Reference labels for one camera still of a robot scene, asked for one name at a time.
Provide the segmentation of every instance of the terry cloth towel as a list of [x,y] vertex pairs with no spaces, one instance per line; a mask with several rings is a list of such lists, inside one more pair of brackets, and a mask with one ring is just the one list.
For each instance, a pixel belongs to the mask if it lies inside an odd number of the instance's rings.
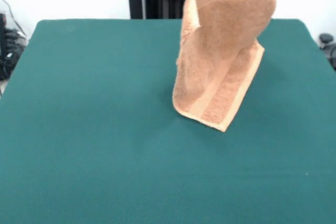
[[257,37],[276,0],[185,0],[173,104],[225,132],[264,54]]

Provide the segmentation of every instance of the towel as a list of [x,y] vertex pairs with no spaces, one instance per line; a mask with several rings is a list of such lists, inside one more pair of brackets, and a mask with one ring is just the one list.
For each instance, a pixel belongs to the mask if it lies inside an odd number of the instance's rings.
[[173,105],[225,132],[258,70],[276,0],[185,0]]

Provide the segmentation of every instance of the green table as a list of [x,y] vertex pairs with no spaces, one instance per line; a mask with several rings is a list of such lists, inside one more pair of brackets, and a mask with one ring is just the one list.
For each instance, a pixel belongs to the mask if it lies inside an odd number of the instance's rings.
[[0,223],[336,223],[336,76],[272,20],[226,133],[172,107],[179,20],[40,22],[0,100]]

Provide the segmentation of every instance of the green felt surface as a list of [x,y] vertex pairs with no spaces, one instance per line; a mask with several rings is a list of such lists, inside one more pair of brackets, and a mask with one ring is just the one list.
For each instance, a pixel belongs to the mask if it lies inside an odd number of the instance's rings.
[[336,76],[272,20],[226,133],[172,107],[179,20],[43,21],[0,100],[0,223],[336,223]]

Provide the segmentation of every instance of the cable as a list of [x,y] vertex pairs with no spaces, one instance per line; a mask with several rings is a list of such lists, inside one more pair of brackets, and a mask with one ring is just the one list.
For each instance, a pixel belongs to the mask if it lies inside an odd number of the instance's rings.
[[5,0],[2,0],[2,1],[7,5],[8,9],[9,9],[9,13],[10,13],[10,15],[11,15],[11,17],[12,17],[12,19],[13,19],[15,25],[17,26],[17,28],[19,28],[19,30],[21,31],[21,33],[23,33],[23,35],[24,35],[25,37],[27,37],[27,35],[26,35],[25,32],[23,31],[22,27],[21,27],[21,26],[18,24],[18,22],[15,20],[15,17],[14,17],[14,14],[13,14],[13,12],[12,12],[12,8],[11,8],[10,4],[9,4],[7,1],[5,1]]

